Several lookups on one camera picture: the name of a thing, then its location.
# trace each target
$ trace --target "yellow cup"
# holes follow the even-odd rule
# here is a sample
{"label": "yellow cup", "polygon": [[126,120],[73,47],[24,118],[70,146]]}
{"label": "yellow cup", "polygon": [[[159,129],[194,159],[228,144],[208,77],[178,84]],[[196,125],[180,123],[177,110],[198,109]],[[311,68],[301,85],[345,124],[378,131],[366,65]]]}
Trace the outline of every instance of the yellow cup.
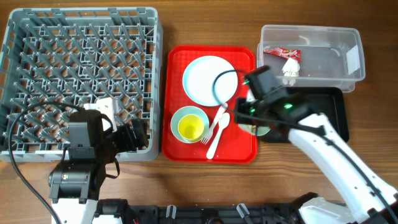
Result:
{"label": "yellow cup", "polygon": [[199,140],[205,130],[205,124],[200,117],[194,114],[188,114],[178,122],[178,132],[189,142]]}

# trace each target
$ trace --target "clear plastic bin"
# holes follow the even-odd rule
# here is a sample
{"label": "clear plastic bin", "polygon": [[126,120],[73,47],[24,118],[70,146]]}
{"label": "clear plastic bin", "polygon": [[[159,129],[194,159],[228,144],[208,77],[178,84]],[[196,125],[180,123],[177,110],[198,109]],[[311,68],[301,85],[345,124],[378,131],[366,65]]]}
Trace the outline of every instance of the clear plastic bin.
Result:
{"label": "clear plastic bin", "polygon": [[[301,50],[298,77],[284,76],[286,59],[263,53],[276,47]],[[257,49],[257,67],[263,65],[269,65],[279,78],[295,79],[296,87],[333,86],[351,92],[365,78],[361,38],[353,28],[265,25]]]}

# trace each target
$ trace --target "spoon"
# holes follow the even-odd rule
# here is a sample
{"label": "spoon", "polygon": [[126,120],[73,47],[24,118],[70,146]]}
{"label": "spoon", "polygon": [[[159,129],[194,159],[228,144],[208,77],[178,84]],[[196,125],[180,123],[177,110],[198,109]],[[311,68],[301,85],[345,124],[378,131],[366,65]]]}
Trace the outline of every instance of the spoon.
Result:
{"label": "spoon", "polygon": [[216,134],[216,137],[214,138],[213,142],[211,143],[211,146],[209,147],[209,150],[207,151],[206,157],[207,159],[212,159],[214,157],[214,154],[216,154],[216,149],[218,145],[218,141],[220,140],[221,133],[223,132],[224,128],[226,128],[229,125],[229,120],[231,119],[229,113],[224,113],[220,120],[218,121],[218,131]]}

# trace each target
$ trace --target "white fork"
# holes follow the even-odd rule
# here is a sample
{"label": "white fork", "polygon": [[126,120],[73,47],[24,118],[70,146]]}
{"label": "white fork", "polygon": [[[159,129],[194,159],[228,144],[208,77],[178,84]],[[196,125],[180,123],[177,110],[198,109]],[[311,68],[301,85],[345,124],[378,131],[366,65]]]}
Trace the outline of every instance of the white fork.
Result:
{"label": "white fork", "polygon": [[228,107],[227,103],[223,103],[220,106],[220,108],[217,111],[216,116],[214,117],[213,123],[211,124],[211,126],[210,126],[209,130],[207,131],[205,137],[203,137],[203,139],[200,142],[202,142],[203,144],[207,144],[209,142],[209,140],[213,136],[214,127],[218,123],[218,120],[221,118],[221,115],[223,115],[223,113],[225,112],[227,107]]}

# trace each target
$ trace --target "green bowl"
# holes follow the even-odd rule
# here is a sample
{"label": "green bowl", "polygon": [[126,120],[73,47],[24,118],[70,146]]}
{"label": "green bowl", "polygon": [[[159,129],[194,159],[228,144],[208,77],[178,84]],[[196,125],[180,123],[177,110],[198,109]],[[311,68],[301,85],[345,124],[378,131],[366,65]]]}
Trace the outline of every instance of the green bowl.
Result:
{"label": "green bowl", "polygon": [[[197,115],[202,121],[203,124],[205,125],[205,129],[203,130],[203,133],[201,136],[198,138],[198,140],[190,142],[183,138],[179,131],[178,131],[178,122],[180,122],[181,118],[183,118],[185,115],[188,114],[194,114]],[[170,126],[172,128],[172,133],[175,138],[180,140],[181,142],[184,143],[195,143],[203,139],[205,137],[207,131],[209,130],[209,118],[207,117],[206,113],[200,109],[197,108],[196,106],[184,106],[183,108],[180,108],[178,111],[176,111],[172,117],[172,121],[170,122]]]}

